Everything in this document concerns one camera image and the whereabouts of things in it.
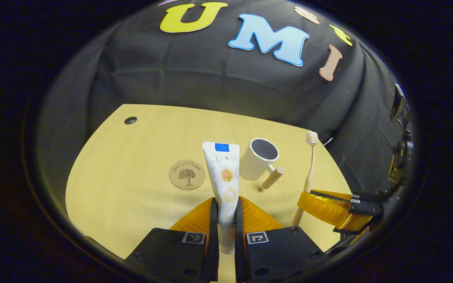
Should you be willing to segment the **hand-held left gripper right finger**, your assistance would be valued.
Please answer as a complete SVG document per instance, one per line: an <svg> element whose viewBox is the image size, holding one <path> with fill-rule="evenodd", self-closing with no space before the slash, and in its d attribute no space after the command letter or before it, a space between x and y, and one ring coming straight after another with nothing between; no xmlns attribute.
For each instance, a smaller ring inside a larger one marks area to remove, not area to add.
<svg viewBox="0 0 453 283"><path fill-rule="evenodd" d="M237 283L297 283L323 264L305 231L284 227L252 201L239 198L234 234Z"/></svg>

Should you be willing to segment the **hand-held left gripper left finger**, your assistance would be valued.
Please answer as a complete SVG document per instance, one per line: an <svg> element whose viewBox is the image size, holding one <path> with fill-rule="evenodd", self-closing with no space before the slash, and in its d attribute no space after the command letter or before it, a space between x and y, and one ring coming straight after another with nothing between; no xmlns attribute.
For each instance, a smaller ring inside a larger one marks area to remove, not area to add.
<svg viewBox="0 0 453 283"><path fill-rule="evenodd" d="M127 257L158 283L210 283L219 278L218 205L207 199L170 229L152 229Z"/></svg>

